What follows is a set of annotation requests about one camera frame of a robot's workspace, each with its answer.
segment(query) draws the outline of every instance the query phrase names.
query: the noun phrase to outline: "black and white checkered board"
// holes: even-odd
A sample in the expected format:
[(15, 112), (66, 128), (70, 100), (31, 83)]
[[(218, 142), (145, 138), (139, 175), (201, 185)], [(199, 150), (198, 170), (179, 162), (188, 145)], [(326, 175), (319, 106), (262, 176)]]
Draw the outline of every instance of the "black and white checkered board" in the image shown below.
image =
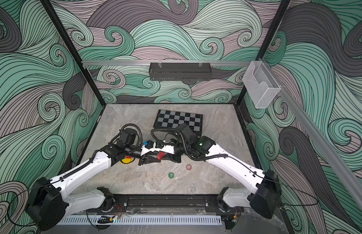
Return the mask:
[(159, 110), (155, 119), (154, 128), (175, 128), (183, 123), (189, 125), (191, 130), (196, 135), (202, 135), (203, 115), (201, 114), (179, 112), (173, 110)]

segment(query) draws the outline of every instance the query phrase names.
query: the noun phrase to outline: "aluminum rail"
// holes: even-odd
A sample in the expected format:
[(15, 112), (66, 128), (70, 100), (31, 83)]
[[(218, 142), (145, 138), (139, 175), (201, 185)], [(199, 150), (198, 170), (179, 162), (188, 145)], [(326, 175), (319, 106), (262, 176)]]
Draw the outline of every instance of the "aluminum rail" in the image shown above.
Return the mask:
[[(266, 63), (263, 59), (260, 60), (264, 63), (265, 66), (269, 67), (268, 63)], [(281, 90), (278, 94), (282, 96), (291, 112), (293, 112), (298, 122), (307, 132), (315, 147), (323, 155), (326, 162), (333, 169), (334, 173), (341, 180), (342, 184), (354, 198), (355, 202), (362, 211), (362, 183), (347, 166), (345, 161), (343, 161), (342, 157), (337, 153), (330, 142), (325, 138), (323, 133), (311, 120), (309, 115), (294, 100), (288, 88), (282, 84), (278, 77), (273, 73), (272, 69), (269, 69), (269, 71), (276, 79), (276, 82), (281, 86)]]
[(150, 63), (210, 63), (211, 66), (248, 67), (251, 60), (123, 60), (93, 59), (82, 60), (83, 66), (150, 66)]

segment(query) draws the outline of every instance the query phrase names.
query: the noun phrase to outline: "gray marble surface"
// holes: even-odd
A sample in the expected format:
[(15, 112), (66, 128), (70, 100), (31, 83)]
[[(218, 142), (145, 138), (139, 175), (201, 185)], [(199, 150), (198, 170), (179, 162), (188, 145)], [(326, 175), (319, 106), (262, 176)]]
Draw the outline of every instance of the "gray marble surface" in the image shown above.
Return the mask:
[[(82, 162), (91, 157), (128, 123), (140, 127), (143, 140), (150, 140), (159, 109), (203, 114), (202, 134), (216, 141), (226, 151), (242, 161), (253, 161), (238, 122), (233, 105), (184, 105), (184, 104), (112, 104), (108, 105), (90, 140)], [(138, 166), (137, 160), (128, 165), (117, 163), (95, 175), (73, 193), (87, 192), (104, 186), (120, 194), (217, 194), (225, 186), (242, 188), (243, 185), (222, 169), (208, 163), (196, 162), (187, 156), (181, 163), (162, 161)]]

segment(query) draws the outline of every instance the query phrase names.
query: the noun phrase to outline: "transparent plastic box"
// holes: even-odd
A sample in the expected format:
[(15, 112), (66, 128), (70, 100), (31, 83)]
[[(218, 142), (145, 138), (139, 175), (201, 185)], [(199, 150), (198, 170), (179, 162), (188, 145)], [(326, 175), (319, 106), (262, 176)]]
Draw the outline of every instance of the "transparent plastic box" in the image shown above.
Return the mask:
[(262, 61), (252, 61), (242, 80), (255, 108), (267, 108), (281, 90), (271, 67)]

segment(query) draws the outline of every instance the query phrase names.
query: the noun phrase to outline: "ventilation grille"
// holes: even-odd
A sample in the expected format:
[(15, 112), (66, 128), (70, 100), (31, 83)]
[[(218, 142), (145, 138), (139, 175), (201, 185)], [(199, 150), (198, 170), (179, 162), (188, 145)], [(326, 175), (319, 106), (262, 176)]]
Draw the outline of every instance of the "ventilation grille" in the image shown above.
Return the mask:
[[(99, 217), (89, 216), (97, 225)], [(86, 215), (70, 215), (63, 218), (57, 225), (90, 225)], [(218, 225), (221, 217), (216, 215), (133, 215), (115, 219), (113, 225)]]
[(150, 80), (152, 81), (209, 81), (212, 70), (209, 63), (151, 63)]

